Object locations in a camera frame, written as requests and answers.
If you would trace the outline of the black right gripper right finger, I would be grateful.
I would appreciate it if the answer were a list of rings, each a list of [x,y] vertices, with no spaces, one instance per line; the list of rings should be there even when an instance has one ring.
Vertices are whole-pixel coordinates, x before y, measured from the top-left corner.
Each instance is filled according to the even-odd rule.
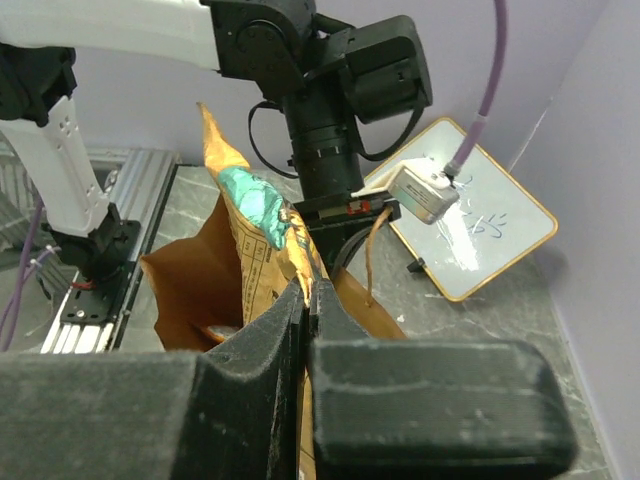
[[[578,440],[554,372],[514,340],[371,336],[332,284],[311,297],[320,479],[552,479]]]

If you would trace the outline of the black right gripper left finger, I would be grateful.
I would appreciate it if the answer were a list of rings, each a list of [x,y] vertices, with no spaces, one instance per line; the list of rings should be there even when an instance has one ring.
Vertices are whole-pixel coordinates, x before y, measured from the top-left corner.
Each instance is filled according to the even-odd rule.
[[[297,282],[205,352],[5,354],[5,479],[294,479]]]

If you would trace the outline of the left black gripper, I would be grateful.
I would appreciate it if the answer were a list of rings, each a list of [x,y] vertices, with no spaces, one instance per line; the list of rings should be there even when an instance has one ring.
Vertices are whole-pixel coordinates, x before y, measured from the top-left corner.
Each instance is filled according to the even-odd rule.
[[[346,194],[329,195],[294,204],[330,275],[345,268],[376,219],[391,209],[389,221],[401,217],[400,204],[388,193],[352,198]]]

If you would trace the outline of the large gold brown snack bag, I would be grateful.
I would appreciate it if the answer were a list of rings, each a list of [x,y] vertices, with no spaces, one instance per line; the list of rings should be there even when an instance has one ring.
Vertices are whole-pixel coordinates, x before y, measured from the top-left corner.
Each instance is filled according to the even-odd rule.
[[[314,284],[328,274],[301,215],[227,142],[207,106],[198,108],[205,166],[227,209],[240,260],[243,322],[268,310],[293,279],[309,306]]]

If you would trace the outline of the red brown paper bag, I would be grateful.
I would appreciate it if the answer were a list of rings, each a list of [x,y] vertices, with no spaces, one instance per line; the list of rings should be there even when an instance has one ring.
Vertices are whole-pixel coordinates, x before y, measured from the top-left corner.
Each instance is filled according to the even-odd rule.
[[[240,260],[220,197],[193,237],[176,240],[141,259],[158,308],[155,331],[166,350],[206,351],[222,343],[217,327],[243,322]],[[402,339],[392,316],[345,268],[314,284],[309,307],[321,336],[349,328],[374,338]]]

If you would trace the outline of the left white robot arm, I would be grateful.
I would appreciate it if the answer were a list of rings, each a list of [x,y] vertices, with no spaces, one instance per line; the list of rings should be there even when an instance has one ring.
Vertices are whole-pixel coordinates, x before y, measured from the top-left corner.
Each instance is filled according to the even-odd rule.
[[[64,262],[94,281],[128,261],[135,230],[97,184],[75,106],[128,138],[187,126],[185,101],[214,72],[255,85],[281,112],[297,208],[326,261],[367,221],[348,213],[363,186],[360,124],[433,102],[413,20],[356,27],[312,1],[5,1],[1,132],[46,206]]]

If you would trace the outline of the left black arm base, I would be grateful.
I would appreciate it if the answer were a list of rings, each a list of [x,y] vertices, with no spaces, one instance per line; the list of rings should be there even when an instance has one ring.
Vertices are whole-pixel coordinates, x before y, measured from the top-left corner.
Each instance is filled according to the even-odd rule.
[[[111,203],[101,225],[86,238],[74,237],[45,226],[63,264],[78,269],[62,309],[61,320],[82,326],[103,326],[114,319],[123,304],[127,281],[133,272],[130,259],[141,224],[123,220]]]

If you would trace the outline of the yellow framed whiteboard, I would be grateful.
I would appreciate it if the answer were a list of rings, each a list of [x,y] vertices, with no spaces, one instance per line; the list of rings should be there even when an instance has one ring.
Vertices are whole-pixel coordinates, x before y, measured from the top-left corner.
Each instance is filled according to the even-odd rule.
[[[402,208],[391,228],[442,295],[460,302],[552,238],[558,221],[479,145],[454,185],[460,199],[442,219],[428,226]]]

